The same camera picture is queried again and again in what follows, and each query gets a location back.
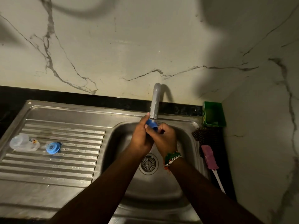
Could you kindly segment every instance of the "faucet spout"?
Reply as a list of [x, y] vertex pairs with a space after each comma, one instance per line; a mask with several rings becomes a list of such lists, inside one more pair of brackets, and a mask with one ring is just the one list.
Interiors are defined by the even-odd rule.
[[160, 103], [161, 84], [156, 83], [152, 94], [152, 104], [150, 107], [150, 119], [157, 120]]

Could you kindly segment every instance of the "brush handle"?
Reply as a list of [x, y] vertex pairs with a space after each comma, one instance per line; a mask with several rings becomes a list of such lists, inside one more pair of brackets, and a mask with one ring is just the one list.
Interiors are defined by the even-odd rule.
[[225, 193], [224, 188], [223, 188], [223, 186], [222, 186], [222, 184], [221, 184], [221, 181], [220, 181], [220, 179], [219, 179], [217, 170], [212, 170], [212, 172], [214, 173], [214, 175], [215, 175], [215, 177], [216, 177], [216, 179], [217, 179], [217, 181], [218, 181], [218, 184], [219, 184], [219, 186], [220, 186], [221, 191]]

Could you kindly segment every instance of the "blue lid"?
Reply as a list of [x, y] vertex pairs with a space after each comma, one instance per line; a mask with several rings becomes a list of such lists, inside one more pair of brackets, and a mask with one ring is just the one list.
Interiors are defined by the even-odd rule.
[[149, 125], [154, 131], [158, 131], [158, 125], [154, 120], [148, 119], [146, 124]]
[[46, 150], [49, 154], [55, 154], [60, 150], [61, 143], [53, 142], [47, 145]]

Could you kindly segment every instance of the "green container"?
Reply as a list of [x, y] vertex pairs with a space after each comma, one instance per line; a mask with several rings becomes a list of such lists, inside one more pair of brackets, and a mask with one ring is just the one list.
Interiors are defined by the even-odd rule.
[[226, 121], [221, 103], [205, 101], [202, 107], [203, 125], [207, 127], [225, 127]]

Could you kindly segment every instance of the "transparent plastic bottle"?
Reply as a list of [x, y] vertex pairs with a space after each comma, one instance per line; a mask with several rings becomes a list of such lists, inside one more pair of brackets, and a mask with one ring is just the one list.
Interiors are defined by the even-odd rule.
[[16, 151], [30, 152], [37, 150], [40, 144], [37, 140], [30, 138], [28, 134], [19, 134], [11, 139], [9, 146]]

